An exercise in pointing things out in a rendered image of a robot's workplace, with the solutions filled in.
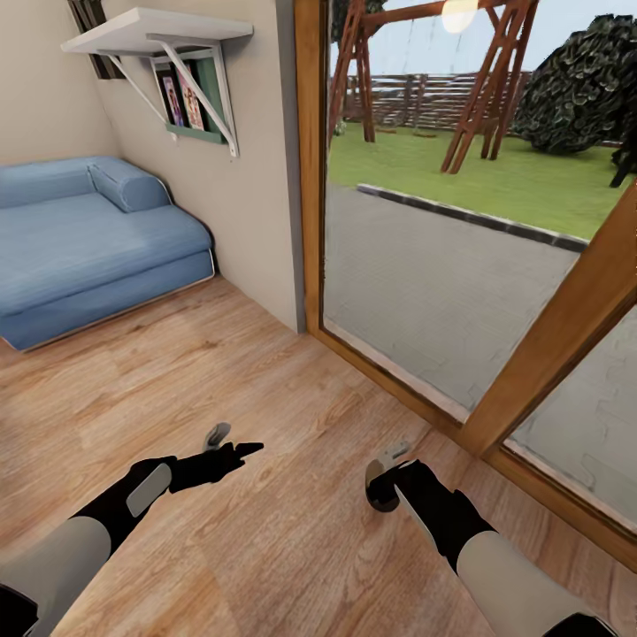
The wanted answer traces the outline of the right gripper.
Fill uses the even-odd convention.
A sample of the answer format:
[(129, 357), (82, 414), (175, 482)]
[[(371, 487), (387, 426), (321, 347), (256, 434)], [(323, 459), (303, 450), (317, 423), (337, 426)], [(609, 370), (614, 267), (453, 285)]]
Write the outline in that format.
[(370, 481), (371, 486), (366, 488), (365, 492), (368, 493), (368, 496), (372, 501), (378, 499), (379, 503), (384, 505), (385, 503), (390, 502), (390, 500), (397, 498), (397, 493), (393, 490), (393, 485), (391, 485), (393, 474), (395, 474), (395, 469), (392, 468), (379, 477), (376, 477), (376, 479)]

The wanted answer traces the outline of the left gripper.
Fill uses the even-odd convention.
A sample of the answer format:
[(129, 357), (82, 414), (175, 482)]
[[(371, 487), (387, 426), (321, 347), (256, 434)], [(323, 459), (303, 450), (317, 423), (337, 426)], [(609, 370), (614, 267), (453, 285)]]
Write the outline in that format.
[(192, 456), (196, 464), (196, 483), (193, 487), (210, 482), (220, 482), (237, 465), (241, 464), (242, 457), (252, 454), (252, 452), (263, 449), (263, 443), (226, 443), (220, 450), (204, 452), (198, 456)]

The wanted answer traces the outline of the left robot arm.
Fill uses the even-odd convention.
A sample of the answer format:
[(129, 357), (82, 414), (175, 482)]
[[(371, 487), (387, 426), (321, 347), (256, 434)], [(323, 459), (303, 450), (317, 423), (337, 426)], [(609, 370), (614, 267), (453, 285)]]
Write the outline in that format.
[(166, 489), (172, 494), (220, 482), (263, 443), (219, 443), (231, 425), (216, 423), (201, 454), (144, 459), (124, 479), (0, 565), (0, 637), (49, 637), (73, 603)]

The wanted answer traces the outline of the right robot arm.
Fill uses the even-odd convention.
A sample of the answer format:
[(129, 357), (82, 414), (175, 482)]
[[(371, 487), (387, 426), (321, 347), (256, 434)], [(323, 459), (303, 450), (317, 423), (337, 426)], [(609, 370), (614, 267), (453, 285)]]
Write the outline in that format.
[(383, 474), (365, 489), (381, 505), (400, 498), (445, 556), (496, 637), (623, 637), (599, 612), (535, 566), (456, 489), (448, 491), (419, 460), (397, 464), (408, 441), (377, 453)]

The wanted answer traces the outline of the pillar candle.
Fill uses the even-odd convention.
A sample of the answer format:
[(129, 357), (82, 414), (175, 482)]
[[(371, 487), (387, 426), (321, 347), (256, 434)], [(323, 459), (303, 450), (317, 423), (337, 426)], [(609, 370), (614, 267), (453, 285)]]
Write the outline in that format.
[[(365, 472), (365, 488), (369, 488), (371, 486), (370, 481), (376, 479), (383, 474), (383, 464), (381, 464), (378, 459), (374, 459), (368, 466)], [(375, 510), (380, 510), (381, 512), (391, 512), (394, 511), (401, 502), (400, 498), (394, 498), (394, 500), (390, 500), (390, 502), (381, 505), (379, 500), (376, 499), (372, 501), (368, 496), (368, 493), (365, 493), (369, 504), (374, 507)]]

